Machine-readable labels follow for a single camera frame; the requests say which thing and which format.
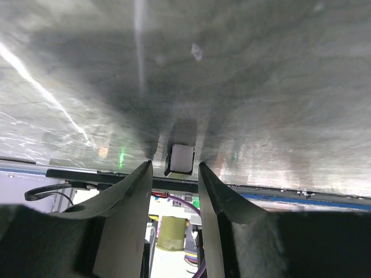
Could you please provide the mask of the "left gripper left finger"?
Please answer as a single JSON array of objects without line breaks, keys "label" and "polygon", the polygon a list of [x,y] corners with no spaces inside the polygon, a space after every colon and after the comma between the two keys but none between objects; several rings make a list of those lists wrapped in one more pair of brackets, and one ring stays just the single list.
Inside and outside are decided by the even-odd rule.
[{"label": "left gripper left finger", "polygon": [[62,213],[1,206],[2,277],[140,277],[153,170]]}]

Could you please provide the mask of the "black pen cap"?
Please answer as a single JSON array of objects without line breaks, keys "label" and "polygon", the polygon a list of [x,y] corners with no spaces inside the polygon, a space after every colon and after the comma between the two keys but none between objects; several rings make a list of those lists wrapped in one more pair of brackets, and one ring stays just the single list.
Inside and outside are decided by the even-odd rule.
[{"label": "black pen cap", "polygon": [[174,144],[166,158],[164,175],[167,178],[185,180],[192,175],[194,147]]}]

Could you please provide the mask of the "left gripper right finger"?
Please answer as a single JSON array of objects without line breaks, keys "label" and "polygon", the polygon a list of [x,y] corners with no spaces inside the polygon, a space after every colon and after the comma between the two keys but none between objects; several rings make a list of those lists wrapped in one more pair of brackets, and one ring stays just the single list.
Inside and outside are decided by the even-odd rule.
[{"label": "left gripper right finger", "polygon": [[209,277],[369,277],[370,214],[269,212],[199,165]]}]

